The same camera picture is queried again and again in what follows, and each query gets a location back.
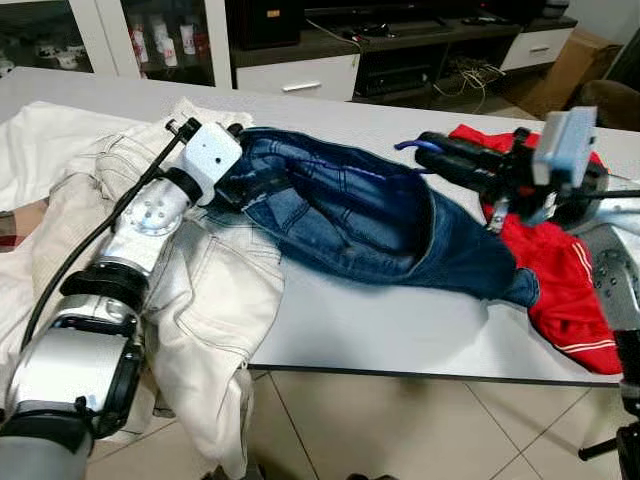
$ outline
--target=floor tile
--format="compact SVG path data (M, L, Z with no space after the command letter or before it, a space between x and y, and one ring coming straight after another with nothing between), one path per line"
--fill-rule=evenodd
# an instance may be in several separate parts
M491 382L467 385L519 449L529 445L588 390Z
M583 462L577 450L608 440L633 420L618 389L593 388L523 453L545 480L620 478L615 452Z
M110 455L118 450L122 450L123 448L128 447L132 443L138 442L143 438L151 435L154 432L157 432L161 428L164 428L176 420L175 418L160 418L160 417L151 417L151 422L149 422L149 427L144 432L143 435L138 437L137 439L131 441L129 439L125 439L123 437L114 438L114 440L98 440L93 446L93 452L91 452L91 456L89 457L89 463L96 462L107 455Z
M520 455L491 480L540 480L540 477Z
M249 452L274 480L314 480L315 475L271 377L254 384Z
M488 479L518 453L461 382L271 375L321 480Z
M265 376L267 373L269 373L269 371L268 370L251 369L251 370L249 370L249 373L251 374L251 378L255 381L255 380L258 380L259 378L262 378L263 376Z
M199 480L213 468L176 422L91 463L85 480Z

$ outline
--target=red garment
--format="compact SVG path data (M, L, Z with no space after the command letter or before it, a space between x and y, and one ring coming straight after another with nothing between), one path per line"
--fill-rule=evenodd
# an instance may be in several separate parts
M460 125L450 137L470 140L501 152L511 149L513 135L484 135ZM526 145L534 147L539 135ZM591 154L591 162L602 165ZM491 207L483 205L485 217ZM518 267L533 270L540 284L540 299L529 309L534 328L561 353L592 372L622 371L613 334L593 289L591 254L584 243L550 222L526 227L515 214L507 215L500 234Z

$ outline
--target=white jeans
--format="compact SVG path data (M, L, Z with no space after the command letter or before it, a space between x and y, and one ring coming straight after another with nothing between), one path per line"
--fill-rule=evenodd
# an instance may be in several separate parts
M179 123L190 116L201 123L251 124L246 114L197 109L184 100L172 115ZM67 164L51 191L43 223L32 235L36 298L70 250L168 143L167 120L102 137ZM156 268L158 280L145 305L148 360L196 447L228 476L240 478L253 395L243 367L277 313L284 287L280 254L242 216L208 220L194 209L187 217ZM82 268L97 244L73 270ZM43 319L55 305L52 300Z

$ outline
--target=cable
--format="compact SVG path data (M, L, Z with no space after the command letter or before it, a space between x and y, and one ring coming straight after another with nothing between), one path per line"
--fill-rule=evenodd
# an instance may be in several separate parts
M493 65L490 64L483 64L480 65L478 67L474 67L471 66L471 68L465 68L462 69L462 67L467 66L469 67L470 64L473 65L473 62L469 61L459 61L456 62L456 67L459 68L459 73L463 78L463 83L462 83L462 87L460 87L460 90L458 90L456 93L446 93L444 92L435 82L433 83L433 88L440 94L443 95L445 97L458 97L460 95L462 95L462 93L464 93L465 88L467 87L467 85L471 86L471 88L475 89L475 90L482 90L482 98L480 99L480 103L476 106L476 108L473 110L473 112L471 112L472 114L476 114L480 111L480 109L482 108L482 106L484 105L484 102L487 99L487 85L491 82L496 81L498 78L500 78L500 76L505 76L506 73L504 73L503 71L501 71L500 69L494 67ZM495 78L489 78L489 79L485 79L484 76L488 73L492 73L492 74L499 74L500 76L497 76Z
M586 200L605 200L607 198L640 198L640 190L617 190L612 192L575 192L569 200L573 199L586 199Z
M356 47L358 47L358 51L360 52L360 55L364 55L364 50L362 48L362 45L360 45L360 43L355 42L353 40L349 40L348 38L344 38L341 37L340 35L338 35L337 33L333 33L331 30L329 30L328 28L324 28L321 27L320 25L318 25L315 22L312 22L311 20L309 20L308 18L306 19L307 23L309 25L311 25L312 27L317 28L318 30L326 33L327 35L331 35L333 38L335 38L336 40L340 40L341 42L345 42L345 43L350 43L351 45L355 45Z
M460 90L456 93L443 92L442 89L435 82L432 85L433 85L433 88L435 88L436 91L443 97L458 97L462 95L462 92L464 92L464 88L467 86L467 80L466 79L464 80L464 82L462 83L462 87L460 87Z
M73 263L78 259L78 257L82 254L83 251L87 249L91 243L95 241L107 228L113 225L113 222L120 216L120 214L127 208L127 205L133 200L133 198L138 194L138 192L144 187L149 181L153 178L156 171L158 170L158 166L162 161L167 158L169 153L175 148L175 146L181 141L182 137L180 135L176 135L171 139L169 144L164 147L162 152L156 157L156 159L149 165L149 168L145 170L145 172L140 176L136 184L131 187L120 199L116 202L113 207L113 211L109 214L109 216L98 225L89 235L87 235L80 244L73 249L71 254L62 262L62 265L58 268L56 273L51 277L49 283L45 287L42 295L38 299L35 307L33 307L33 311L31 312L31 317L29 318L29 323L27 323L27 328L24 331L24 335L22 337L22 343L20 344L20 351L23 351L31 339L33 338L33 334L36 330L36 326L38 325L38 320L40 319L40 315L44 310L49 297L53 294L64 274L71 268Z
M396 150L404 150L407 147L420 147L434 153L444 153L444 150L439 145L433 142L427 142L426 140L410 140L408 142L400 142L393 146Z

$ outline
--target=electronic device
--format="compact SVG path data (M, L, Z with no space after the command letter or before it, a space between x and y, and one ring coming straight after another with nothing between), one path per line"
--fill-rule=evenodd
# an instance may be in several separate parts
M298 0L227 0L227 12L232 40L244 50L300 42L304 10Z
M411 90L429 85L435 73L430 55L422 49L374 52L360 60L355 92L361 97Z
M528 25L542 16L546 0L481 0L478 7L515 23Z
M469 0L304 0L307 18L320 16L389 16L409 14L415 16L440 11L468 8Z

